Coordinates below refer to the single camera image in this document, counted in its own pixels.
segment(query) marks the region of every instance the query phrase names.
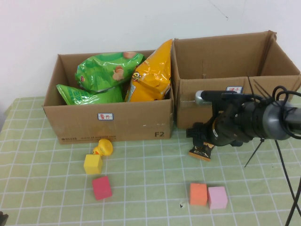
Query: yellow rubber duck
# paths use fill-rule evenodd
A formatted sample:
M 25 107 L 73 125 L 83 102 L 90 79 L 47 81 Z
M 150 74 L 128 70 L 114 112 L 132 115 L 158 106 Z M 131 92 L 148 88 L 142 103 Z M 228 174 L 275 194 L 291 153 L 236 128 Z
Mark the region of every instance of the yellow rubber duck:
M 93 149 L 93 154 L 100 154 L 102 155 L 111 155 L 113 152 L 113 145 L 107 139 L 101 139 L 98 142 L 98 146 Z

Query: pink cube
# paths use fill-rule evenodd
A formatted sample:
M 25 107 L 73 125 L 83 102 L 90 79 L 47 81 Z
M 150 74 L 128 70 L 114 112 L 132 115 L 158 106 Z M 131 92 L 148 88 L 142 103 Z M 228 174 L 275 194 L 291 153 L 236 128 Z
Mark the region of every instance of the pink cube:
M 112 196 L 108 176 L 92 180 L 92 186 L 96 200 L 101 200 Z
M 227 206 L 228 198 L 225 187 L 209 187 L 208 188 L 209 208 L 224 209 Z

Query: green checkered tablecloth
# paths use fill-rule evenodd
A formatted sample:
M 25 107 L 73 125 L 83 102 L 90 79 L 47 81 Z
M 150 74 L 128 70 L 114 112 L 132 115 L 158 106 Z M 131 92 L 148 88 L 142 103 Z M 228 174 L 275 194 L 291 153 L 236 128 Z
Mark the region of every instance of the green checkered tablecloth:
M 42 97 L 17 99 L 0 133 L 0 210 L 9 214 L 7 225 L 280 226 L 286 221 L 293 200 L 270 141 L 244 168 L 258 139 L 239 148 L 215 148 L 211 162 L 205 162 L 188 156 L 192 140 L 175 128 L 168 140 L 115 142 L 101 175 L 91 176 L 83 163 L 96 144 L 60 145 L 42 103 Z M 280 142 L 295 191 L 300 144 Z M 96 201 L 91 181 L 104 175 L 113 196 Z M 227 208 L 190 206 L 191 182 L 225 186 Z M 300 225 L 295 211 L 291 226 Z

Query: open cardboard box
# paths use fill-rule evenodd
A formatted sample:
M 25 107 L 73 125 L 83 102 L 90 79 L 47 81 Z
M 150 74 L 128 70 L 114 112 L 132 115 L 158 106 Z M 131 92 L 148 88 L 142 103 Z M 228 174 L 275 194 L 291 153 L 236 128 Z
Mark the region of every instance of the open cardboard box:
M 257 81 L 270 95 L 277 85 L 298 90 L 300 71 L 276 42 L 272 31 L 197 39 L 176 39 L 172 48 L 172 84 L 177 108 L 177 127 L 191 128 L 212 117 L 211 105 L 195 104 L 198 90 L 240 87 L 254 92 Z
M 138 51 L 148 57 L 153 50 Z M 58 55 L 43 105 L 61 144 L 168 139 L 173 127 L 173 91 L 169 99 L 96 105 L 66 105 L 56 85 L 78 88 L 77 66 L 94 54 Z

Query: yellow snack bag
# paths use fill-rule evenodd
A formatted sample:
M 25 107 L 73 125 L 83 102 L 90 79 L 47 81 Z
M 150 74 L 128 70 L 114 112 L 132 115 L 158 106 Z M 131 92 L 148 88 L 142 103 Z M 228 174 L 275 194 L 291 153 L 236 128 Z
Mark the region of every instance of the yellow snack bag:
M 162 100 L 170 89 L 170 50 L 173 40 L 164 42 L 133 73 L 126 102 Z

